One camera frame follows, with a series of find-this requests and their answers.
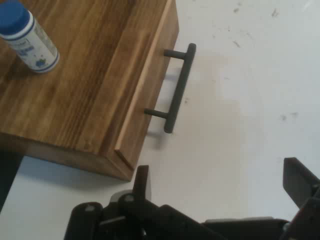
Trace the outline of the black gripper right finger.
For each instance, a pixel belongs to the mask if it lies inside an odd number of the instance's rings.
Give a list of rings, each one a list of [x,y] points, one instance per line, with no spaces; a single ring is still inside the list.
[[[320,179],[295,157],[283,163],[282,185],[298,207],[285,224],[281,240],[318,240],[320,238]]]

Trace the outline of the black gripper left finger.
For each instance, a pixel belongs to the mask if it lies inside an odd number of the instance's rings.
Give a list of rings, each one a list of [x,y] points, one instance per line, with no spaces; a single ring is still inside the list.
[[[206,240],[207,229],[186,215],[148,200],[149,166],[137,168],[133,189],[104,207],[85,202],[73,208],[66,240]]]

